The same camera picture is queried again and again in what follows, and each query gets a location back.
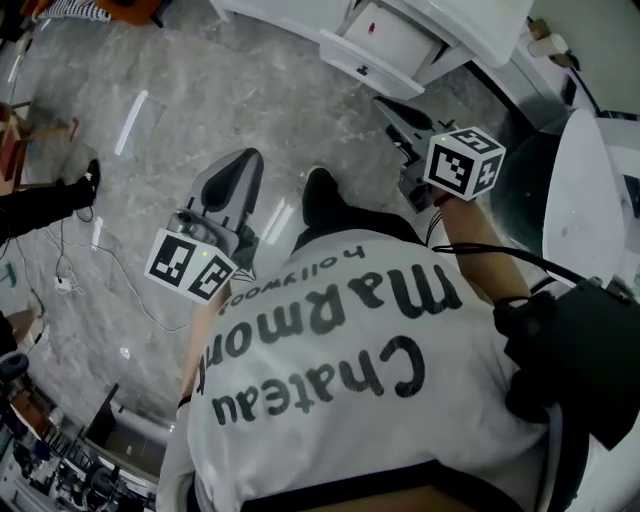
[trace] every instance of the person's leg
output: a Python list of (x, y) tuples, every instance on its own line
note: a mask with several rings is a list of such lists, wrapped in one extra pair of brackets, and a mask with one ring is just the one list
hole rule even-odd
[(36, 312), (31, 309), (18, 311), (7, 317), (7, 322), (9, 322), (11, 326), (13, 339), (16, 340), (16, 344), (20, 345), (20, 343), (24, 341), (36, 318)]
[(302, 197), (302, 215), (308, 229), (300, 235), (294, 251), (316, 238), (347, 231), (364, 229), (423, 245), (405, 219), (392, 213), (373, 212), (349, 206), (338, 193), (338, 184), (323, 168), (309, 175)]
[(46, 187), (0, 196), (0, 243), (69, 217), (91, 206), (100, 183), (100, 167), (92, 160), (73, 185)]

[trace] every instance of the wire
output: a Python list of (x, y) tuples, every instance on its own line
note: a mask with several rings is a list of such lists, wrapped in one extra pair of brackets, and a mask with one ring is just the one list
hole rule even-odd
[(553, 277), (551, 277), (551, 276), (545, 277), (542, 281), (540, 281), (539, 283), (534, 284), (531, 287), (531, 295), (535, 295), (540, 290), (542, 290), (545, 286), (548, 286), (551, 283), (555, 283), (555, 282), (556, 282), (556, 280)]
[(438, 223), (442, 220), (442, 212), (438, 210), (433, 217), (431, 217), (431, 222), (429, 222), (429, 229), (427, 230), (427, 239), (424, 244), (429, 247), (429, 240), (431, 239), (431, 235), (433, 235), (434, 230)]
[(512, 249), (511, 247), (499, 247), (497, 245), (487, 245), (487, 244), (476, 244), (476, 243), (464, 243), (464, 244), (453, 244), (453, 245), (439, 245), (434, 247), (433, 252), (441, 252), (443, 254), (483, 254), (483, 253), (493, 253), (493, 252), (501, 252), (504, 254), (508, 254), (509, 256), (513, 256), (514, 258), (521, 259), (523, 261), (527, 261), (536, 265), (548, 272), (559, 275), (560, 277), (567, 279), (573, 283), (578, 284), (581, 281), (584, 281), (584, 277), (575, 272), (561, 267), (560, 265), (553, 263), (551, 261), (545, 260), (544, 258), (540, 258), (535, 254), (531, 254), (527, 251), (522, 251), (520, 249)]
[(60, 221), (60, 257), (58, 258), (58, 262), (56, 263), (56, 277), (58, 278), (58, 282), (61, 282), (60, 274), (58, 273), (58, 267), (60, 266), (60, 260), (62, 260), (63, 256), (64, 256), (64, 219)]
[[(22, 252), (22, 247), (20, 247), (20, 242), (18, 241), (17, 238), (16, 238), (16, 245), (18, 246), (18, 250), (20, 251), (20, 254), (22, 255), (22, 263), (24, 264), (24, 277), (27, 280), (27, 284), (29, 285), (29, 289), (31, 290), (31, 293), (33, 293), (34, 297), (36, 298), (36, 300), (40, 304), (40, 310), (42, 311), (40, 316), (43, 317), (44, 313), (46, 311), (45, 307), (44, 307), (44, 303), (42, 302), (42, 299), (38, 295), (38, 292), (36, 292), (36, 289), (31, 284), (31, 280), (29, 279), (29, 272), (27, 271), (27, 258), (25, 257), (24, 252)], [(46, 329), (47, 329), (47, 326), (45, 325), (44, 320), (43, 320), (43, 322), (42, 322), (42, 330), (40, 331), (40, 334), (38, 334), (36, 336), (36, 339), (34, 340), (33, 345), (31, 345), (29, 350), (27, 350), (27, 353), (25, 354), (27, 357), (29, 356), (29, 354), (31, 353), (33, 348), (38, 344), (38, 342), (42, 338), (42, 335), (44, 334), (44, 331)]]
[[(56, 236), (53, 234), (53, 232), (48, 228), (44, 228), (43, 229), (44, 232), (48, 233), (49, 236), (53, 239), (57, 239)], [(52, 240), (51, 238), (45, 236), (45, 238), (47, 240), (49, 240), (49, 242), (51, 242), (53, 245), (56, 245), (56, 243), (54, 242), (54, 240)], [(153, 323), (155, 323), (158, 327), (160, 327), (163, 331), (173, 334), (176, 333), (178, 331), (181, 331), (182, 329), (186, 329), (187, 327), (189, 327), (189, 324), (183, 325), (181, 327), (177, 327), (175, 329), (170, 329), (168, 327), (165, 327), (162, 323), (160, 323), (158, 320), (156, 320), (148, 311), (147, 308), (145, 307), (144, 303), (142, 302), (142, 298), (140, 297), (140, 294), (138, 293), (138, 291), (133, 287), (133, 285), (131, 284), (131, 281), (129, 280), (129, 276), (127, 276), (126, 271), (124, 270), (124, 267), (122, 266), (122, 263), (120, 263), (120, 260), (118, 259), (118, 257), (111, 252), (108, 249), (105, 249), (104, 247), (100, 247), (99, 245), (81, 245), (81, 244), (76, 244), (76, 243), (70, 243), (70, 242), (65, 242), (62, 239), (58, 239), (59, 242), (61, 242), (63, 245), (70, 245), (73, 247), (80, 247), (81, 249), (96, 249), (98, 251), (102, 251), (104, 253), (107, 253), (109, 256), (111, 256), (113, 258), (113, 260), (118, 264), (118, 267), (120, 267), (120, 271), (122, 272), (122, 275), (124, 276), (124, 280), (127, 283), (127, 286), (129, 286), (129, 288), (131, 289), (131, 291), (135, 294), (136, 298), (138, 299), (138, 302), (140, 304), (140, 307), (142, 308), (142, 312), (145, 314), (145, 316), (147, 318), (149, 318), (149, 320), (151, 320)]]

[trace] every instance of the person's arm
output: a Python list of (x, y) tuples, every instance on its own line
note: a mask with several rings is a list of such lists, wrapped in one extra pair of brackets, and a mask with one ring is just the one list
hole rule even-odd
[(191, 396), (193, 385), (198, 373), (200, 354), (202, 347), (209, 337), (211, 326), (218, 311), (231, 296), (231, 286), (227, 283), (220, 293), (216, 295), (210, 304), (203, 306), (195, 303), (193, 305), (193, 317), (191, 319), (191, 334), (189, 335), (189, 346), (187, 349), (187, 364), (184, 369), (182, 380), (182, 398)]
[[(502, 245), (475, 201), (453, 197), (440, 211), (450, 243)], [(494, 304), (500, 299), (529, 297), (529, 287), (508, 254), (457, 254), (456, 258), (462, 275), (482, 289)]]

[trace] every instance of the black cable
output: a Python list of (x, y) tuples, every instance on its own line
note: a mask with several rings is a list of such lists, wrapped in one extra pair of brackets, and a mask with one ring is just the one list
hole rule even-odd
[(424, 244), (427, 247), (429, 247), (429, 240), (431, 239), (431, 235), (433, 235), (433, 232), (435, 231), (436, 226), (441, 220), (442, 220), (442, 212), (440, 211), (438, 211), (436, 214), (434, 214), (433, 217), (431, 217), (431, 222), (429, 222), (429, 229), (427, 230), (427, 239), (424, 242)]
[(58, 262), (56, 263), (56, 277), (58, 278), (58, 282), (61, 282), (60, 274), (58, 273), (58, 267), (60, 266), (60, 261), (64, 256), (64, 219), (60, 221), (60, 257), (58, 258)]
[(556, 280), (553, 277), (551, 277), (551, 276), (545, 277), (542, 281), (540, 281), (539, 283), (534, 284), (531, 287), (531, 295), (535, 295), (540, 290), (542, 290), (545, 286), (548, 286), (551, 283), (555, 283), (555, 282), (556, 282)]
[(510, 247), (499, 247), (497, 245), (487, 245), (487, 244), (453, 244), (453, 245), (439, 245), (434, 247), (433, 252), (441, 252), (444, 254), (483, 254), (483, 253), (492, 253), (492, 252), (501, 252), (504, 254), (508, 254), (509, 256), (513, 256), (514, 258), (521, 259), (523, 261), (527, 261), (536, 265), (548, 272), (552, 272), (553, 274), (557, 274), (560, 277), (567, 279), (573, 283), (579, 283), (584, 281), (584, 277), (575, 272), (561, 267), (556, 263), (552, 263), (551, 261), (545, 260), (544, 258), (540, 258), (534, 254), (531, 254), (527, 251), (521, 251), (520, 249), (512, 249)]
[(578, 74), (578, 70), (576, 70), (575, 67), (569, 68), (569, 70), (571, 71), (573, 76), (576, 77), (578, 82), (580, 82), (580, 86), (582, 87), (582, 90), (585, 92), (585, 94), (587, 95), (587, 98), (591, 102), (591, 105), (596, 111), (596, 117), (602, 117), (602, 110), (600, 110), (600, 107), (598, 106), (598, 102), (593, 97), (593, 94), (591, 94), (591, 91), (587, 87), (587, 84), (584, 83), (584, 80), (582, 80), (582, 77)]
[[(40, 309), (42, 310), (42, 313), (41, 313), (40, 316), (43, 316), (44, 312), (45, 312), (44, 303), (42, 302), (42, 299), (40, 298), (40, 295), (38, 295), (38, 292), (36, 292), (36, 289), (31, 284), (31, 280), (29, 279), (29, 272), (27, 271), (27, 258), (25, 257), (24, 252), (22, 252), (22, 247), (20, 247), (20, 242), (18, 242), (17, 238), (16, 238), (16, 245), (18, 246), (18, 250), (20, 251), (20, 254), (22, 255), (22, 261), (24, 263), (24, 277), (27, 280), (27, 284), (29, 285), (29, 289), (31, 290), (31, 292), (35, 296), (36, 300), (40, 304)], [(44, 321), (43, 321), (42, 322), (42, 330), (40, 331), (40, 334), (38, 334), (36, 336), (36, 339), (34, 340), (33, 345), (31, 345), (31, 348), (29, 350), (27, 350), (27, 353), (26, 353), (27, 356), (29, 356), (29, 354), (33, 350), (33, 347), (35, 347), (38, 344), (38, 342), (40, 341), (40, 339), (42, 338), (42, 335), (44, 334), (44, 330), (45, 330), (45, 325), (44, 325)]]

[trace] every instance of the sneaker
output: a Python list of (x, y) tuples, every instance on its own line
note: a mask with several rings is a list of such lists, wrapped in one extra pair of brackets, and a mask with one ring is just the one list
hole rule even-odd
[(86, 200), (83, 197), (83, 208), (91, 206), (96, 200), (98, 185), (100, 185), (100, 164), (98, 160), (94, 158), (89, 162), (89, 167), (87, 167), (87, 172), (84, 173), (84, 176), (76, 181), (76, 186), (82, 189), (81, 194), (83, 196), (85, 196), (85, 193), (87, 194), (87, 196), (85, 196)]
[(324, 167), (314, 167), (302, 194), (302, 216), (307, 226), (323, 224), (327, 217), (346, 206), (338, 193), (338, 182)]

